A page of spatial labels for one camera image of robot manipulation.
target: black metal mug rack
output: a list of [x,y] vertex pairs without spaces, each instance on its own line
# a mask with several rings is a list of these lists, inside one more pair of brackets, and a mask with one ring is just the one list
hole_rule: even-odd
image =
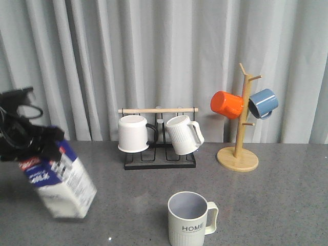
[[165,132],[165,120],[163,114],[175,113],[184,115],[185,113],[191,113],[192,120],[195,120],[195,114],[198,112],[198,108],[173,108],[162,109],[157,107],[156,109],[124,109],[118,110],[122,117],[126,114],[142,114],[142,113],[154,113],[155,114],[155,127],[162,132],[162,141],[149,145],[149,147],[138,153],[125,153],[125,170],[140,170],[140,169],[171,169],[171,168],[195,168],[196,159],[194,153],[188,155],[177,155],[174,152],[173,146],[170,142],[167,142]]

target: wooden peg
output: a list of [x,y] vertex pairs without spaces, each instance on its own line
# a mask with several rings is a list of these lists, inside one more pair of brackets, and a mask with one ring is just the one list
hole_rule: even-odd
[[250,78],[248,81],[252,81],[252,80],[255,80],[255,79],[258,79],[258,78],[262,78],[262,75],[258,75],[258,76],[255,76],[253,78]]
[[241,63],[239,63],[239,66],[241,68],[241,71],[242,71],[243,75],[246,75],[245,69],[244,69],[244,67],[242,66]]
[[244,122],[242,123],[243,126],[255,126],[255,123],[247,123],[247,122]]

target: carton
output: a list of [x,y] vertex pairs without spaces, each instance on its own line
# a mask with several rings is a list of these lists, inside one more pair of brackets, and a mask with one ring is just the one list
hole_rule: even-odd
[[97,189],[67,141],[57,145],[60,161],[32,157],[19,167],[54,218],[84,218]]

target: white mug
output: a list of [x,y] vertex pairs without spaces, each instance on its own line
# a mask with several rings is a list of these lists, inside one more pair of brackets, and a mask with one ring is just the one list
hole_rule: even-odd
[[[168,201],[169,241],[172,246],[202,246],[205,235],[216,231],[217,205],[201,195],[182,191]],[[208,211],[213,211],[212,223],[206,226]]]
[[[154,141],[148,141],[147,128],[154,130]],[[156,143],[158,130],[148,124],[146,118],[140,115],[127,115],[118,121],[118,148],[126,153],[141,152]]]
[[180,115],[170,119],[165,125],[174,151],[178,155],[187,155],[194,152],[204,143],[199,124],[190,121],[189,116]]

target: wooden pole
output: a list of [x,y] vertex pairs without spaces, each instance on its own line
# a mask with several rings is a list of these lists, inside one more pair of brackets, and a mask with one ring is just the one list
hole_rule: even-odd
[[242,73],[244,74],[244,83],[242,87],[242,99],[244,102],[244,106],[241,112],[241,115],[239,116],[238,121],[238,129],[237,129],[237,136],[236,136],[236,144],[235,144],[235,151],[234,151],[234,157],[239,158],[240,153],[242,150],[242,144],[244,140],[245,135],[245,127],[246,126],[254,126],[253,123],[247,123],[247,113],[248,113],[248,102],[251,94],[251,87],[252,87],[252,81],[258,78],[262,78],[261,75],[258,75],[256,77],[253,77],[252,74],[247,74],[245,72],[244,67],[241,63],[239,63],[239,66],[242,70]]

